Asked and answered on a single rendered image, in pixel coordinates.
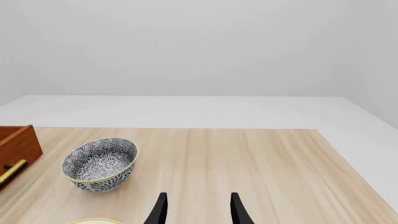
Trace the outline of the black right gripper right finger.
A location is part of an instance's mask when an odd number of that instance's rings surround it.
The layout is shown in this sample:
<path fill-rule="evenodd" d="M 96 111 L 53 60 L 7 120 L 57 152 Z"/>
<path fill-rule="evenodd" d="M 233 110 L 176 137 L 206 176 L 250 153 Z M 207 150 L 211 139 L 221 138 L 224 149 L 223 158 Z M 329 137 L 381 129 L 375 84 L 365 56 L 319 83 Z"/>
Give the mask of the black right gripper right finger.
<path fill-rule="evenodd" d="M 233 224 L 254 224 L 236 192 L 231 194 L 230 210 Z"/>

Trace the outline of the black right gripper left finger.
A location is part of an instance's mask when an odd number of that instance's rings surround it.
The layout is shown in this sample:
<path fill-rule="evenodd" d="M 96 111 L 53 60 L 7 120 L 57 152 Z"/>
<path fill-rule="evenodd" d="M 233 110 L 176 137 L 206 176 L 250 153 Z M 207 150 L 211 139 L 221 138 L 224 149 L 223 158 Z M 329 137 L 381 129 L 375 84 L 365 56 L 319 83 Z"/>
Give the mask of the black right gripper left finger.
<path fill-rule="evenodd" d="M 158 199 L 153 206 L 149 216 L 144 224 L 165 224 L 167 219 L 167 193 L 159 194 Z"/>

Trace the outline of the wooden cabinet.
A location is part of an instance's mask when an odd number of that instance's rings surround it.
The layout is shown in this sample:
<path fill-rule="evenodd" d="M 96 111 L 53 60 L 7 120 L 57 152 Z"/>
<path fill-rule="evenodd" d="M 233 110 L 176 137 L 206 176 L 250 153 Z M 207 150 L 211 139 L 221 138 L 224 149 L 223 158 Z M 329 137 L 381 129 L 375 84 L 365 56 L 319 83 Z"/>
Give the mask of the wooden cabinet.
<path fill-rule="evenodd" d="M 7 171 L 4 166 L 14 165 L 22 159 L 28 162 L 28 166 L 21 171 L 23 173 L 42 154 L 43 151 L 33 126 L 0 126 L 0 175 Z M 0 192 L 18 175 L 7 184 L 0 186 Z"/>

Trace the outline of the white plate with yellow rim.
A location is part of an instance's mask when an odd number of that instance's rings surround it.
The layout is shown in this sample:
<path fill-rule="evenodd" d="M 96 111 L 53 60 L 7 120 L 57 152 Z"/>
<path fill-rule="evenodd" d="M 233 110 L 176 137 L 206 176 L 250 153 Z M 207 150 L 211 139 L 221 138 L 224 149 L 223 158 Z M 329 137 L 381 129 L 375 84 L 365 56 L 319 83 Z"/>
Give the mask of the white plate with yellow rim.
<path fill-rule="evenodd" d="M 109 220 L 107 218 L 88 218 L 84 220 L 77 220 L 68 224 L 122 224 L 115 220 Z"/>

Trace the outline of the black white patterned bowl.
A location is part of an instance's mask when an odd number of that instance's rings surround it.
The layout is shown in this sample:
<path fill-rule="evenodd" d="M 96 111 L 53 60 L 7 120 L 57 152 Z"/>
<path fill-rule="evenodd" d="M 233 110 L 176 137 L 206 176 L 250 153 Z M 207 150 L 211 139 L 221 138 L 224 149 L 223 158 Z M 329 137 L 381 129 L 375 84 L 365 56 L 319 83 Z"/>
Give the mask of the black white patterned bowl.
<path fill-rule="evenodd" d="M 139 151 L 124 138 L 100 138 L 72 150 L 61 171 L 78 188 L 87 192 L 109 192 L 132 173 Z"/>

